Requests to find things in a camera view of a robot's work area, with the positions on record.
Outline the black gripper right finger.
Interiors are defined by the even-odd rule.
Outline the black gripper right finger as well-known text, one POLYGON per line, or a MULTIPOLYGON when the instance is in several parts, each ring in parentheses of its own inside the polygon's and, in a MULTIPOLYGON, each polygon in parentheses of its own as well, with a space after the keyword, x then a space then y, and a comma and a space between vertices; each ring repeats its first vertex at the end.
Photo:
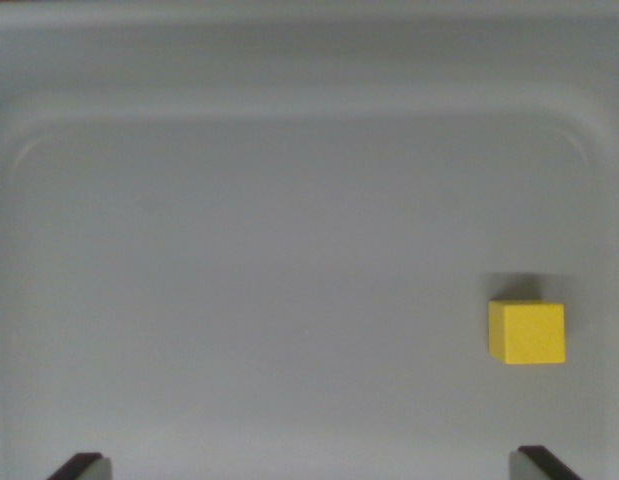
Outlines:
POLYGON ((582 480, 575 471, 542 445, 520 446, 509 454, 511 480, 582 480))

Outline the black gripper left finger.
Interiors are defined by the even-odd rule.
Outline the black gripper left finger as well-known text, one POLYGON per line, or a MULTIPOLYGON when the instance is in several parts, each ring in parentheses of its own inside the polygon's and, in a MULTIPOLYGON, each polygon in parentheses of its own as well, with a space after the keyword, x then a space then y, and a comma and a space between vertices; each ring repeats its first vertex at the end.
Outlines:
POLYGON ((48 480, 111 480, 112 462, 99 452, 81 452, 60 466, 48 480))

